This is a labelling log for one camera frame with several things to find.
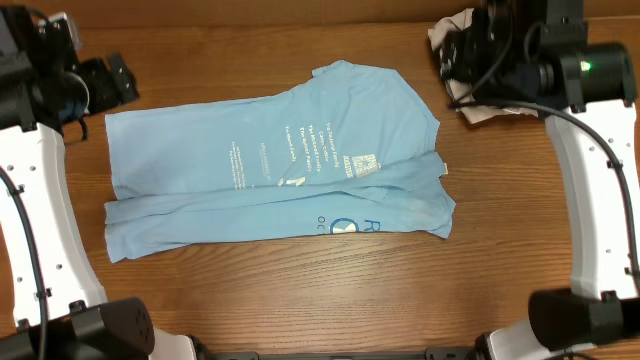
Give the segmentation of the light blue printed t-shirt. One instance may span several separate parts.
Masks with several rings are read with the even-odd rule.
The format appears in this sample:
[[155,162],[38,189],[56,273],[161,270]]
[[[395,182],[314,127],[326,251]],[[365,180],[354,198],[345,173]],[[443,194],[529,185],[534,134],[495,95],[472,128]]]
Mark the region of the light blue printed t-shirt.
[[198,243],[452,230],[438,121],[393,69],[338,61],[274,96],[105,125],[114,262]]

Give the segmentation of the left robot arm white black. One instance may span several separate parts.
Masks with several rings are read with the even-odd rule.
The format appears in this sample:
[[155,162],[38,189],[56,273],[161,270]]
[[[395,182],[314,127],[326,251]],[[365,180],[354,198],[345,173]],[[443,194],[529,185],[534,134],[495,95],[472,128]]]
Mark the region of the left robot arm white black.
[[110,301],[69,197],[64,128],[133,102],[119,54],[80,61],[75,24],[24,5],[1,9],[1,231],[16,331],[5,359],[202,359],[197,341],[157,329],[136,298]]

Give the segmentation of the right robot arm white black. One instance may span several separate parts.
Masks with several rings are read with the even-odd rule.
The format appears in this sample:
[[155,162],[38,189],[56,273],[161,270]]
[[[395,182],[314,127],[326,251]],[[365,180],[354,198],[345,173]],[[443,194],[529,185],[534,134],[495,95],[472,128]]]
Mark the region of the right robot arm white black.
[[429,32],[454,109],[478,123],[532,111],[554,146],[572,237],[566,288],[527,317],[429,359],[576,359],[639,334],[638,96],[620,43],[592,44],[579,1],[485,1]]

